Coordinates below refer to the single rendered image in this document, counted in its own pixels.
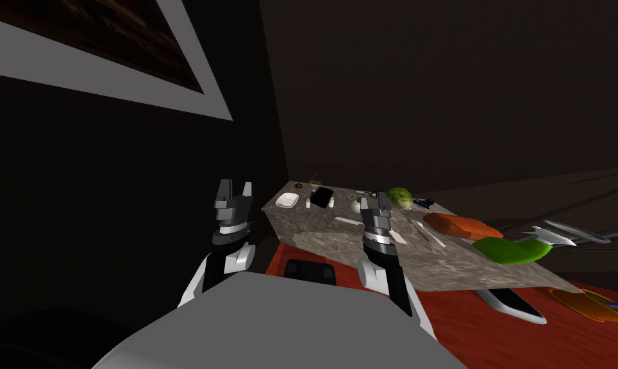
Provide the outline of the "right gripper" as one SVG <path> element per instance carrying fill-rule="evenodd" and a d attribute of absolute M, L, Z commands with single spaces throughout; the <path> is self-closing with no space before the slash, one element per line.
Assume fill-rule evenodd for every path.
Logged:
<path fill-rule="evenodd" d="M 362 208 L 361 215 L 365 232 L 383 236 L 390 235 L 391 202 L 387 194 L 377 194 L 379 208 Z"/>

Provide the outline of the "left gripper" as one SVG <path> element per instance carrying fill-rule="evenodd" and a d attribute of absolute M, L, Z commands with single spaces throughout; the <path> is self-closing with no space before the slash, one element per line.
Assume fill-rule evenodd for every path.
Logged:
<path fill-rule="evenodd" d="M 219 196 L 215 200 L 216 219 L 220 231 L 242 231 L 248 228 L 248 216 L 252 205 L 252 182 L 245 182 L 242 195 L 232 197 L 231 179 L 221 179 Z"/>

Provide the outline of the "green lettuce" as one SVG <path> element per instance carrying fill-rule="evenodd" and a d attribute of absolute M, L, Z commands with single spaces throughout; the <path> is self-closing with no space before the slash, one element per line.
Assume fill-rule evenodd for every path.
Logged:
<path fill-rule="evenodd" d="M 412 209 L 413 197 L 412 194 L 406 189 L 401 187 L 389 188 L 386 191 L 388 199 L 397 207 L 405 210 Z"/>

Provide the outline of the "black flat book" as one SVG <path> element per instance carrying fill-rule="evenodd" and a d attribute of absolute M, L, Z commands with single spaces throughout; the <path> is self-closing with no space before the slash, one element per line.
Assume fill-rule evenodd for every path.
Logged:
<path fill-rule="evenodd" d="M 320 208 L 327 208 L 333 197 L 333 190 L 325 187 L 317 187 L 310 197 L 310 203 Z"/>

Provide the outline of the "orange bread loaf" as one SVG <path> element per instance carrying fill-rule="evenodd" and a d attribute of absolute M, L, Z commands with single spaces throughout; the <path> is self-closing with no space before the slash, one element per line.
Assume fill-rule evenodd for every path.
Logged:
<path fill-rule="evenodd" d="M 473 218 L 428 213 L 423 216 L 423 221 L 437 232 L 457 238 L 477 241 L 487 237 L 503 237 L 497 229 Z"/>

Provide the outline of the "marble table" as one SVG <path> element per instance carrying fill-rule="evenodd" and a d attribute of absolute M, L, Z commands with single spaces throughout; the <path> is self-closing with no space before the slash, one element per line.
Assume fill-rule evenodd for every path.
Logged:
<path fill-rule="evenodd" d="M 358 260 L 365 257 L 362 243 L 364 226 L 334 219 L 342 217 L 362 222 L 361 215 L 349 209 L 351 196 L 356 195 L 356 191 L 334 186 L 333 208 L 311 206 L 307 209 L 305 204 L 310 185 L 303 183 L 301 190 L 294 185 L 289 181 L 262 208 L 278 239 L 318 256 L 356 267 Z M 278 197 L 286 192 L 299 194 L 299 201 L 293 208 L 275 205 Z M 394 242 L 394 245 L 403 271 L 415 289 L 454 291 L 551 287 L 580 292 L 578 287 L 537 263 L 499 265 L 489 260 L 469 240 L 443 235 L 430 228 L 423 221 L 426 213 L 425 209 L 417 206 L 403 210 L 393 205 L 391 211 L 390 225 L 403 239 L 401 243 Z M 429 236 L 426 240 L 416 220 L 423 223 L 446 247 L 441 247 Z"/>

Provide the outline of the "green curved vegetable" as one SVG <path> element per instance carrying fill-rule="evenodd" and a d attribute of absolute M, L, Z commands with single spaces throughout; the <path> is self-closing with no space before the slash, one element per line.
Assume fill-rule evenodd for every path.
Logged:
<path fill-rule="evenodd" d="M 475 241 L 472 246 L 500 265 L 520 265 L 534 262 L 549 254 L 552 246 L 535 238 L 512 242 L 504 238 L 486 237 Z"/>

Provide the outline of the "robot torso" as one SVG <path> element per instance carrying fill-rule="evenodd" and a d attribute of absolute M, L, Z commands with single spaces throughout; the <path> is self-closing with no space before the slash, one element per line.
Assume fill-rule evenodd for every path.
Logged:
<path fill-rule="evenodd" d="M 178 306 L 92 369 L 466 369 L 435 338 L 402 272 L 360 262 L 364 290 L 241 271 Z"/>

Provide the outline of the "dark grey-framed picture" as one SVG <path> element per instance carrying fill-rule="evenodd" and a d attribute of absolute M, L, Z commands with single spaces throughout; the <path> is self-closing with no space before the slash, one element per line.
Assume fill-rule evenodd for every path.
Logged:
<path fill-rule="evenodd" d="M 231 120 L 183 0 L 0 0 L 0 76 Z"/>

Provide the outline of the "orange chair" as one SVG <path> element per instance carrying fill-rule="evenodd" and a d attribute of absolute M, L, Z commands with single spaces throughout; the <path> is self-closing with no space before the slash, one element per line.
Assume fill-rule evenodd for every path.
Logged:
<path fill-rule="evenodd" d="M 598 293 L 586 289 L 572 293 L 552 288 L 549 293 L 560 304 L 592 320 L 618 323 L 618 304 Z"/>

